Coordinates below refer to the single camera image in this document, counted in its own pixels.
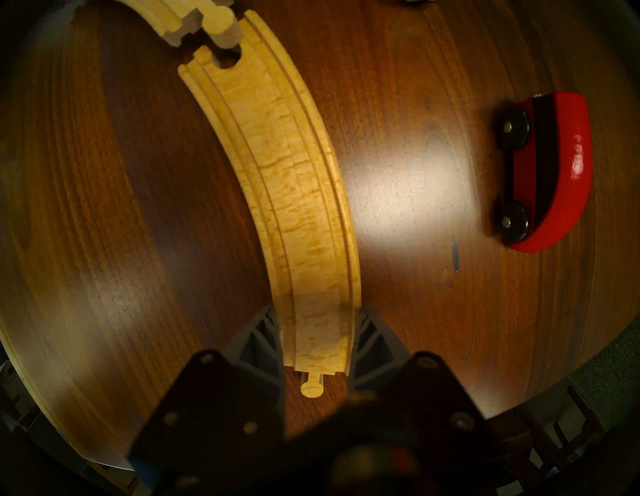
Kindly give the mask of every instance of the metal bolt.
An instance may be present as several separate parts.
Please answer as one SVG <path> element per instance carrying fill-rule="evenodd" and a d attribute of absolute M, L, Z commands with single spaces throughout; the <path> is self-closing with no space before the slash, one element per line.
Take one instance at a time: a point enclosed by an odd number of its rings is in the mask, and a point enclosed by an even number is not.
<path fill-rule="evenodd" d="M 471 432 L 476 428 L 476 421 L 467 412 L 455 412 L 449 417 L 449 422 L 456 429 L 464 432 Z"/>
<path fill-rule="evenodd" d="M 169 427 L 173 427 L 176 422 L 178 421 L 178 419 L 180 418 L 180 415 L 178 415 L 175 412 L 170 412 L 167 413 L 164 417 L 163 417 L 163 422 L 169 426 Z"/>
<path fill-rule="evenodd" d="M 182 476 L 182 477 L 178 477 L 175 480 L 173 487 L 175 489 L 187 489 L 187 488 L 195 487 L 198 484 L 200 484 L 200 479 L 198 477 Z"/>
<path fill-rule="evenodd" d="M 255 434 L 258 430 L 258 424 L 253 421 L 249 421 L 243 426 L 242 430 L 247 435 Z"/>
<path fill-rule="evenodd" d="M 421 356 L 420 358 L 418 358 L 418 365 L 421 366 L 423 369 L 433 370 L 438 368 L 438 362 L 436 362 L 430 356 Z"/>

